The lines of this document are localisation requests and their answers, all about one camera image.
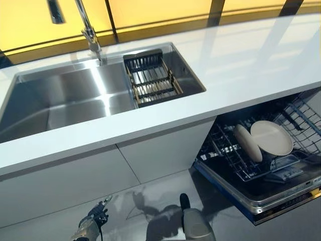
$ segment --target sink basin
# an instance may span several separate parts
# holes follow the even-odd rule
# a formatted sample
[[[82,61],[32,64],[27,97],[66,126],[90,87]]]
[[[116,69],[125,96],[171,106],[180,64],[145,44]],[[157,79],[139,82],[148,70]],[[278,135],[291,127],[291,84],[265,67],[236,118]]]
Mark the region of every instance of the sink basin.
[[[184,97],[205,91],[171,43],[19,73],[0,121],[0,143],[138,108],[123,56],[161,49]]]

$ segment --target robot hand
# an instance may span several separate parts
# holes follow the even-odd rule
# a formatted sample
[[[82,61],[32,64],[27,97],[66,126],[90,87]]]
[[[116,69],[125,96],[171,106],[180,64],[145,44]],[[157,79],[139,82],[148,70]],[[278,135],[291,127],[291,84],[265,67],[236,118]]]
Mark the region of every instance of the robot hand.
[[[101,227],[108,221],[108,215],[106,215],[108,209],[104,210],[104,208],[111,199],[112,195],[107,196],[103,202],[98,202],[89,211],[87,216],[79,222],[77,232],[71,237],[72,241],[96,241],[99,234],[102,240]]]

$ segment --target gray floor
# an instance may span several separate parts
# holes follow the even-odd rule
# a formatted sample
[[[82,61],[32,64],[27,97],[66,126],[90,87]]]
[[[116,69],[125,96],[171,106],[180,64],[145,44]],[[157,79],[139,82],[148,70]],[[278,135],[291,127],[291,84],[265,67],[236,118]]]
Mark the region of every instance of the gray floor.
[[[179,207],[182,192],[188,194],[192,207],[206,215],[217,241],[320,240],[321,198],[254,226],[194,170],[115,193],[108,204],[104,240],[184,239]],[[79,220],[99,200],[1,228],[0,240],[69,240]]]

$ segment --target faucet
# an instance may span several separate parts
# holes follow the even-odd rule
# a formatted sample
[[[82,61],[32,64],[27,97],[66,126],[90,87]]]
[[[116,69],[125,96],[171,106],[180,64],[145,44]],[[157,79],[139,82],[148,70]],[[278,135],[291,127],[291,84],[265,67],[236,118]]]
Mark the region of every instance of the faucet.
[[[85,28],[81,31],[81,33],[83,34],[83,36],[85,36],[85,38],[88,41],[89,50],[91,50],[96,54],[99,60],[99,64],[102,65],[104,63],[104,59],[101,57],[101,48],[100,48],[95,30],[89,22],[82,0],[75,0],[75,2],[78,8],[78,11],[80,13],[82,22],[85,25]],[[56,0],[48,0],[48,4],[52,15],[53,23],[54,24],[63,23],[64,19],[63,18],[61,19],[62,14],[60,13],[60,8]]]

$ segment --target dishwasher rack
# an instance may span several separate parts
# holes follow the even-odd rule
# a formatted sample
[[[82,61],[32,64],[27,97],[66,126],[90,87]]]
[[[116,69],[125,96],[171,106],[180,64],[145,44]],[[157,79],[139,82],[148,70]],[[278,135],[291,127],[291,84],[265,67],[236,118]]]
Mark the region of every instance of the dishwasher rack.
[[[203,161],[210,157],[224,156],[232,170],[244,181],[254,180],[286,166],[292,165],[300,160],[309,162],[311,156],[321,153],[321,117],[299,96],[277,114],[264,114],[251,116],[239,120],[247,130],[253,123],[260,120],[271,120],[282,126],[291,136],[293,151],[296,160],[278,166],[281,158],[271,158],[263,155],[261,163],[255,163],[238,144],[233,135],[233,125],[214,124],[205,143],[198,155]]]

